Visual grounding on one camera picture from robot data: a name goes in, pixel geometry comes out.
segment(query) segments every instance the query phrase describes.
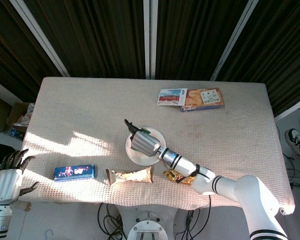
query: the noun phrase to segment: blue snack box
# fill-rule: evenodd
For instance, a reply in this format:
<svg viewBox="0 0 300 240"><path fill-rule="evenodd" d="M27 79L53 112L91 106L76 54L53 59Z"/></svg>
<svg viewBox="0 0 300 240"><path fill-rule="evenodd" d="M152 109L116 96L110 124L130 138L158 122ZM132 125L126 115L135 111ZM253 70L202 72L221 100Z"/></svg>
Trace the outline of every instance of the blue snack box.
<svg viewBox="0 0 300 240"><path fill-rule="evenodd" d="M77 166L63 166L54 169L55 182L72 181L78 179L94 179L95 165L77 165Z"/></svg>

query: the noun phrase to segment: humanoid robot hand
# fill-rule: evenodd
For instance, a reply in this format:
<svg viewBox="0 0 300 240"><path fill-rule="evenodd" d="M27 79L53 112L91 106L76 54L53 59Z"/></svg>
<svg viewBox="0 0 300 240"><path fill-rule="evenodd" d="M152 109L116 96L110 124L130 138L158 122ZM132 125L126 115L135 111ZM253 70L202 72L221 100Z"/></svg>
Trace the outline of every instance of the humanoid robot hand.
<svg viewBox="0 0 300 240"><path fill-rule="evenodd" d="M21 189L23 173L28 163L34 156L28 156L23 160L28 149L13 152L4 157L0 166L0 205L10 205L17 201L19 196L35 190L39 182L31 187Z"/></svg>

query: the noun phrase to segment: white plate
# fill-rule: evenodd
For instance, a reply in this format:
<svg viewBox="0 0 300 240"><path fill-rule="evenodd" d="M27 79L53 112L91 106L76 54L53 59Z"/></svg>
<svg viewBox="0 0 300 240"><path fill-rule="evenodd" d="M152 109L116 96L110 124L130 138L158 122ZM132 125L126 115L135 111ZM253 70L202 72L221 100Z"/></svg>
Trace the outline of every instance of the white plate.
<svg viewBox="0 0 300 240"><path fill-rule="evenodd" d="M158 130L156 130L152 127L147 127L147 126L142 127L142 128L148 130L150 132L151 136L158 139L159 142L161 143L162 148L166 147L165 138L164 138L164 136L162 136L162 134ZM126 154L128 155L128 157L131 159L131 161L140 166L151 166L153 164L156 164L159 161L157 156L148 157L147 155L144 155L143 153L141 153L139 151L135 151L131 148L131 140L130 140L131 136L132 136L132 134L130 133L130 135L128 136L128 138L125 141L125 151L126 151Z"/></svg>

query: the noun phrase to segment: white tablecloth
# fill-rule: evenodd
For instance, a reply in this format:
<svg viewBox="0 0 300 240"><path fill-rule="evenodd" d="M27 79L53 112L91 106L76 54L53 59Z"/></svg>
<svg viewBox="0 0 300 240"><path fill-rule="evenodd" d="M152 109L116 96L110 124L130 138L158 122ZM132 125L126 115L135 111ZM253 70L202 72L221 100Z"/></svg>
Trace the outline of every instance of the white tablecloth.
<svg viewBox="0 0 300 240"><path fill-rule="evenodd" d="M161 89L221 90L220 109L181 112L157 106ZM160 204L185 210L207 207L209 199L187 185L168 181L161 163L153 184L105 184L105 169L142 169L127 156L124 119L159 130L171 149L217 175L255 175L278 199L285 214L295 204L266 86L260 83L47 77L38 94L23 142L36 156L22 187L40 181L24 201L105 202L122 206ZM56 167L95 164L96 179L54 182ZM212 206L238 206L219 195Z"/></svg>

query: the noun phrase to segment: floor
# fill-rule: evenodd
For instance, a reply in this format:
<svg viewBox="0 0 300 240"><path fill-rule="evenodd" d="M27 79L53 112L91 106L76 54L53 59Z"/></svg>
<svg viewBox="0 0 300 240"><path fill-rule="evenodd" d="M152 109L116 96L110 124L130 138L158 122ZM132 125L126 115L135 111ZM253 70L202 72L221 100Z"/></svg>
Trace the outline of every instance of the floor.
<svg viewBox="0 0 300 240"><path fill-rule="evenodd" d="M282 151L294 157L294 165L300 170L300 160L293 154L286 144L284 133L287 129L300 130L300 110L296 110L284 119L277 122L280 130ZM0 143L10 145L16 150L21 149L22 142L0 133ZM277 219L291 240L300 240L300 188L293 190L295 212L283 217L277 214ZM8 240L106 240L107 236L101 232L97 224L98 206L90 203L57 204L46 202L33 202L31 210L26 212L21 208L13 209ZM206 221L208 209L201 211L198 224L194 228L197 232ZM187 211L178 210L174 219L175 231L183 231ZM204 231L196 237L202 240L248 240L249 233L244 213L237 207L213 207L209 222Z"/></svg>

